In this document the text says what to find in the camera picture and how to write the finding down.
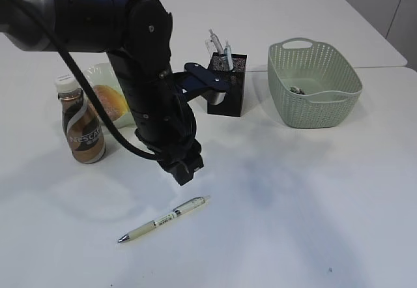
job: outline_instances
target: pen holder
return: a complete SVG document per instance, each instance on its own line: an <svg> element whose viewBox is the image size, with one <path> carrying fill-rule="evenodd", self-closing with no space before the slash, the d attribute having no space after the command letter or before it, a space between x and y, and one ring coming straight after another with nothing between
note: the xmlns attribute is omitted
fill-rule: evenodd
<svg viewBox="0 0 417 288"><path fill-rule="evenodd" d="M242 115L247 58L247 55L232 54L234 69L232 71L224 71L223 62L218 53L213 54L208 69L214 75L226 81L230 88L221 104L217 106L207 104L208 114L226 115L229 117L240 117Z"/></svg>

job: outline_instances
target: white pen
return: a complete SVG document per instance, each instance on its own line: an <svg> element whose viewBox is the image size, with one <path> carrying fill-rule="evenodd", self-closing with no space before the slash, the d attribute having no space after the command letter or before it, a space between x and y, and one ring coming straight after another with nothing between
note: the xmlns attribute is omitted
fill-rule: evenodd
<svg viewBox="0 0 417 288"><path fill-rule="evenodd" d="M158 218L157 220L150 221L146 223L145 225L142 225L141 227L134 229L133 231L130 231L129 233L125 234L125 236L121 237L117 242L122 243L129 240L134 240L146 233L149 233L150 231L153 231L157 227L160 227L161 225L173 220L174 218L178 218L179 216L190 212L191 210L205 204L207 200L210 199L210 196L206 197L196 197L193 198L182 205L176 207L173 209L170 213L162 216L161 218Z"/></svg>
<svg viewBox="0 0 417 288"><path fill-rule="evenodd" d="M217 52L219 55L224 55L224 50L222 47L222 43L220 42L219 38L217 37L216 34L213 33L212 29L208 30L210 32L210 38L213 41L213 44L215 45Z"/></svg>

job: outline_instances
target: basket handle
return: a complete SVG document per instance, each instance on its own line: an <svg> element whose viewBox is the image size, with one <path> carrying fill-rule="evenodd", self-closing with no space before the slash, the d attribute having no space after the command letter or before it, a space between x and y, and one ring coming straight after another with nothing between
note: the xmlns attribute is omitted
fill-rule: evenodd
<svg viewBox="0 0 417 288"><path fill-rule="evenodd" d="M284 45L289 44L291 42L308 42L311 44L311 46L309 47L305 47L305 48L310 48L312 46L314 46L317 42L315 42L314 40L308 39L308 38L304 38L304 37L295 37L295 38L290 38L287 40L284 40L283 42L279 43L279 45L281 46L281 48L283 48L284 50L290 50L292 48L284 48Z"/></svg>
<svg viewBox="0 0 417 288"><path fill-rule="evenodd" d="M330 96L342 96L344 97L341 100L336 100L336 101L311 101L309 98L312 96L326 96L326 95L330 95ZM305 99L311 103L311 104L325 104L325 103L339 103L339 102L345 102L349 97L352 97L356 95L356 93L346 93L344 91L322 91L320 93L315 93L315 94L308 94L305 96Z"/></svg>

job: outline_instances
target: green plastic basket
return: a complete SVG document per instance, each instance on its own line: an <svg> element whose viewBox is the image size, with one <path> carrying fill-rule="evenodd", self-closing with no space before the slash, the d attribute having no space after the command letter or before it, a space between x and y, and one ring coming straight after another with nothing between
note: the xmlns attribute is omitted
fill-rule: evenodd
<svg viewBox="0 0 417 288"><path fill-rule="evenodd" d="M307 48L284 48L291 42ZM333 127L351 112L362 83L333 46L306 38L271 45L268 55L269 89L283 121L294 128ZM298 87L305 94L290 91Z"/></svg>

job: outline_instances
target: pen tip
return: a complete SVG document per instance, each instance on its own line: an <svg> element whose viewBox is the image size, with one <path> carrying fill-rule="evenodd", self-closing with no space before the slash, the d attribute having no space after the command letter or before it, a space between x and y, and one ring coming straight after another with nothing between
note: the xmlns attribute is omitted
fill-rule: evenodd
<svg viewBox="0 0 417 288"><path fill-rule="evenodd" d="M128 240L130 240L130 237L129 237L129 235L126 234L125 236L123 236L122 238L120 238L117 242L119 244L121 244L122 242L126 242Z"/></svg>

